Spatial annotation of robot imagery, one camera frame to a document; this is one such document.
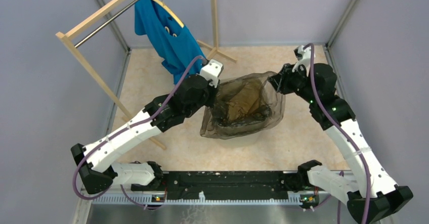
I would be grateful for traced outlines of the cream plastic trash bin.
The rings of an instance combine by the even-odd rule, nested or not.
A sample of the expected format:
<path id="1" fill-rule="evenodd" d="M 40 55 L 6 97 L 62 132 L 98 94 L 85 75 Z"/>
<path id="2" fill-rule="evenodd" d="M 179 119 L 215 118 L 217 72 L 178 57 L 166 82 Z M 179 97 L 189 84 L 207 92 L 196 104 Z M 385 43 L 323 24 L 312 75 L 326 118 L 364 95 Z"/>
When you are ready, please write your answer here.
<path id="1" fill-rule="evenodd" d="M 246 136 L 230 138 L 227 140 L 217 139 L 215 142 L 224 148 L 243 148 L 256 144 L 261 134 L 262 132 L 257 132 Z"/>

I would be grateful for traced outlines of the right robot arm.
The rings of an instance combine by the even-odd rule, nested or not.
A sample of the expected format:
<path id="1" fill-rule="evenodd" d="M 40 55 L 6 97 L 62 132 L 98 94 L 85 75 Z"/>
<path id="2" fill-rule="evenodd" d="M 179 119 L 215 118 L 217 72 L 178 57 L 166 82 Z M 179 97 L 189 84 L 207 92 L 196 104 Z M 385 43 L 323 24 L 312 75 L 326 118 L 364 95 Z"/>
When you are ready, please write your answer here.
<path id="1" fill-rule="evenodd" d="M 309 104 L 312 118 L 332 139 L 355 180 L 335 174 L 317 160 L 297 168 L 296 182 L 304 190 L 320 188 L 347 206 L 358 223 L 373 223 L 401 210 L 412 198 L 382 167 L 359 128 L 349 104 L 336 94 L 337 76 L 331 66 L 317 63 L 310 69 L 285 64 L 268 78 L 278 93 L 296 94 Z"/>

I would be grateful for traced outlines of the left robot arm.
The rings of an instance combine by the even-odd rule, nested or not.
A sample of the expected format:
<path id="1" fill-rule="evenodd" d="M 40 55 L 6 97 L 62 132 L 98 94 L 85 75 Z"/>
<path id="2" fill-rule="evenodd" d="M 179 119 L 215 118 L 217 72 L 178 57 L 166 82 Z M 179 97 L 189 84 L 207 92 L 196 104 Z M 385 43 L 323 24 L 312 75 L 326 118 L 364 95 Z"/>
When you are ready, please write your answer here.
<path id="1" fill-rule="evenodd" d="M 126 124 L 88 144 L 71 148 L 76 170 L 72 177 L 75 194 L 84 199 L 77 188 L 81 179 L 90 198 L 104 194 L 110 187 L 124 185 L 146 186 L 157 190 L 162 184 L 162 170 L 153 161 L 119 163 L 118 158 L 143 141 L 182 124 L 203 106 L 214 103 L 219 78 L 202 74 L 180 80 L 167 95 L 154 98 Z"/>

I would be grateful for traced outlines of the blue t-shirt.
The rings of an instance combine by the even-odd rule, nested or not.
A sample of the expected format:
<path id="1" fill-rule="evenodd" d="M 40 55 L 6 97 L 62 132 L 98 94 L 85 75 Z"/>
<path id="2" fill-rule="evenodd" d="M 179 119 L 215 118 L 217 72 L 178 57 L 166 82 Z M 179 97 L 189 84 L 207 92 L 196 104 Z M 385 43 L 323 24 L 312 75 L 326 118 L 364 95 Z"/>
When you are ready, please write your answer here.
<path id="1" fill-rule="evenodd" d="M 186 27 L 181 28 L 168 13 L 152 0 L 139 0 L 134 5 L 134 30 L 139 36 L 147 36 L 162 66 L 173 76 L 177 84 L 197 57 L 205 58 L 199 44 Z"/>

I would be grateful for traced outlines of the wooden clothes hanger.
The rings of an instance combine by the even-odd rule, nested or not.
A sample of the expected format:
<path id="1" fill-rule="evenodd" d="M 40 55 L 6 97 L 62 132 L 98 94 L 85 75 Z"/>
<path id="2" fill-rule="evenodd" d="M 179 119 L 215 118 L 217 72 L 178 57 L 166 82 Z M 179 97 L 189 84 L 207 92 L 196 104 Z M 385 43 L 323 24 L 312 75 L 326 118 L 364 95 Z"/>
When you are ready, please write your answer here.
<path id="1" fill-rule="evenodd" d="M 163 2 L 163 0 L 152 0 L 160 7 L 162 7 L 168 15 L 174 20 L 181 28 L 185 27 L 185 24 L 178 18 L 178 16 Z"/>

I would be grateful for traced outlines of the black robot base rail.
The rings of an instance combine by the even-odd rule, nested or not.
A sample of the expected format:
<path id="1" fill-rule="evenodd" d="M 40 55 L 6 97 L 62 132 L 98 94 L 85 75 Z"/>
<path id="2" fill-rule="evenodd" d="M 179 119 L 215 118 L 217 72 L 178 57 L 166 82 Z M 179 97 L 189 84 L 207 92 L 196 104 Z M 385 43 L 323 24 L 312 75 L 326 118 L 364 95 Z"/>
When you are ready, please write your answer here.
<path id="1" fill-rule="evenodd" d="M 133 192 L 161 192 L 168 200 L 286 200 L 301 193 L 300 201 L 318 202 L 320 191 L 296 171 L 169 171 L 149 185 L 132 184 Z"/>

